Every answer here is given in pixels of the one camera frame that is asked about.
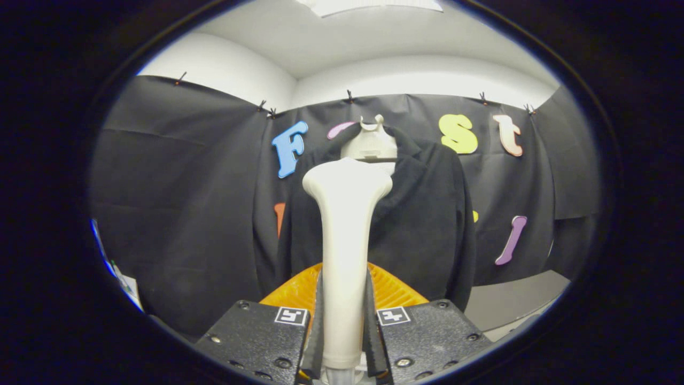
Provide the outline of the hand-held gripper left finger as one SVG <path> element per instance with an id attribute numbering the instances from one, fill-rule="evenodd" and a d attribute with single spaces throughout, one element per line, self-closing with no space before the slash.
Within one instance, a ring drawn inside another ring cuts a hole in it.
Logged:
<path id="1" fill-rule="evenodd" d="M 273 384 L 311 384 L 322 373 L 322 265 L 259 302 L 239 300 L 196 342 L 218 365 Z"/>

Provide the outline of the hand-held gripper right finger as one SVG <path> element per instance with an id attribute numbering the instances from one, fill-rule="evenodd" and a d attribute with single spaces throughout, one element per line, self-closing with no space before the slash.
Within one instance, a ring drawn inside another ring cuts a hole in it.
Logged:
<path id="1" fill-rule="evenodd" d="M 419 382 L 493 344 L 450 300 L 427 300 L 376 265 L 368 266 L 364 316 L 367 374 L 377 384 Z"/>

